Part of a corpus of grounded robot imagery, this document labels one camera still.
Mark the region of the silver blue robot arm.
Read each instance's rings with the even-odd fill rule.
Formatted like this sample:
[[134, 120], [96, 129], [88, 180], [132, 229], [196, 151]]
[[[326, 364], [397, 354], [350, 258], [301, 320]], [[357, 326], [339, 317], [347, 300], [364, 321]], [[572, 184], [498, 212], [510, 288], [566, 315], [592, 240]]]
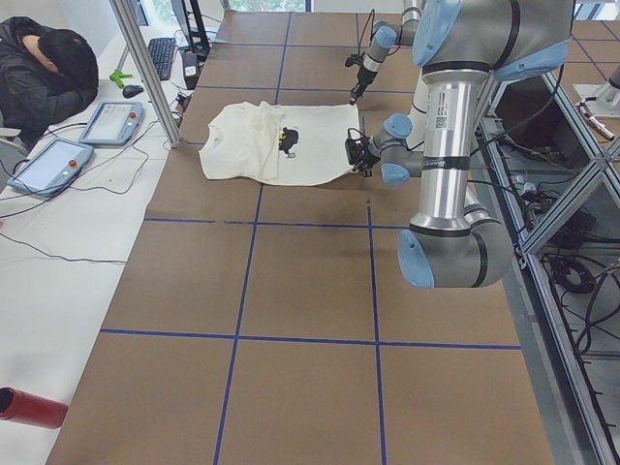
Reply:
[[410, 285], [485, 287], [508, 271], [511, 238], [468, 184], [472, 141], [490, 85], [565, 62], [573, 17], [571, 1], [408, 1], [400, 25], [377, 23], [369, 48], [348, 59], [358, 68], [352, 101], [394, 47], [409, 47], [419, 68], [411, 111], [345, 142], [364, 176], [379, 167], [388, 185], [420, 179], [418, 211], [398, 237]]
[[401, 24], [380, 20], [373, 24], [369, 47], [361, 49], [345, 60], [345, 67], [358, 67], [356, 84], [350, 91], [349, 104], [355, 105], [369, 85], [373, 83], [383, 63], [401, 47], [411, 47], [419, 28], [426, 1], [404, 1]]

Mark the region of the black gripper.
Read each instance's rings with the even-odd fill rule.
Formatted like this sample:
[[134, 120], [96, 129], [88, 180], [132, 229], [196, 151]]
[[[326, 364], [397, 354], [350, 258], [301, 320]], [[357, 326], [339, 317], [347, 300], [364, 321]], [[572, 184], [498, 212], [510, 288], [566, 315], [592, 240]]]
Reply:
[[361, 147], [357, 150], [357, 161], [353, 171], [360, 176], [371, 177], [374, 166], [380, 161], [381, 158], [373, 155], [369, 147]]
[[370, 64], [369, 66], [365, 64], [359, 65], [359, 70], [356, 75], [357, 83], [350, 92], [349, 105], [354, 105], [357, 102], [360, 95], [362, 95], [365, 89], [374, 81], [378, 72], [378, 64]]

